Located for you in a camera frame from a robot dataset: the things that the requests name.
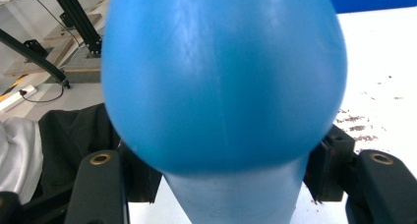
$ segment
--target black cable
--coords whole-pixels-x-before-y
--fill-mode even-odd
[[[27,99],[27,98],[25,98],[25,94],[27,94],[28,92],[27,91],[25,91],[25,90],[19,90],[19,94],[22,96],[22,98],[25,100],[25,101],[28,101],[28,102],[32,102],[32,103],[47,103],[47,102],[50,102],[50,101],[53,101],[53,100],[55,100],[55,99],[57,99],[57,98],[59,98],[59,97],[61,97],[63,94],[64,94],[64,86],[62,86],[62,88],[61,88],[61,93],[58,95],[58,96],[56,96],[55,98],[53,98],[53,99],[48,99],[48,100],[39,100],[39,101],[35,101],[35,100],[30,100],[30,99]]]
[[[40,2],[39,0],[36,0],[41,6],[43,6],[43,8],[45,8],[45,10],[49,13],[49,15],[51,15],[52,16],[52,18],[56,21],[56,22],[58,22],[58,24],[60,25],[60,26],[62,26],[62,28],[64,28],[70,35],[72,35],[73,37],[74,37],[74,39],[77,41],[77,43],[78,43],[78,45],[79,45],[79,47],[81,46],[81,44],[79,43],[79,41],[77,40],[77,38],[67,29],[67,27],[65,27],[63,24],[61,24],[61,22],[59,22],[58,21],[58,19],[56,19],[55,18],[55,16],[53,16],[52,15],[52,13],[48,10],[48,8],[46,8],[43,4],[42,4],[42,2]]]

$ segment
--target inflated latex balloon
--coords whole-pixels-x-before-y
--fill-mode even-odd
[[[329,0],[110,0],[110,119],[193,223],[287,223],[346,81]]]

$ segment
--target power strip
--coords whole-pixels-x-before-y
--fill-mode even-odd
[[[31,84],[23,88],[23,90],[27,92],[25,94],[25,98],[29,98],[37,92],[37,89],[33,87],[33,85]],[[21,94],[19,92],[16,92],[0,102],[0,111],[6,113],[7,111],[12,109],[16,105],[22,103],[23,101],[24,99],[22,98]]]

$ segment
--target metal screw hole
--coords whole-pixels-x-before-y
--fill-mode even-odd
[[[371,154],[371,158],[372,158],[372,160],[374,160],[376,162],[379,162],[379,163],[382,163],[382,164],[385,164],[385,165],[391,165],[393,163],[392,158],[390,158],[386,155],[383,155],[381,153],[373,153],[373,154]]]
[[[110,160],[110,155],[107,153],[100,153],[96,156],[94,156],[89,163],[92,165],[101,165],[103,163],[106,163],[108,160]]]

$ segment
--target black metal frame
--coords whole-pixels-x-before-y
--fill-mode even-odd
[[[89,21],[89,17],[80,2],[78,0],[57,1],[83,38],[91,56],[99,57],[101,54],[101,37]]]
[[[8,34],[6,31],[0,28],[0,41],[18,52],[19,54],[26,57],[28,60],[34,62],[37,66],[48,72],[57,83],[62,85],[64,88],[70,88],[70,83],[65,77],[64,73],[58,70],[53,64],[47,61],[43,56],[31,50],[26,45],[20,43],[13,36]]]

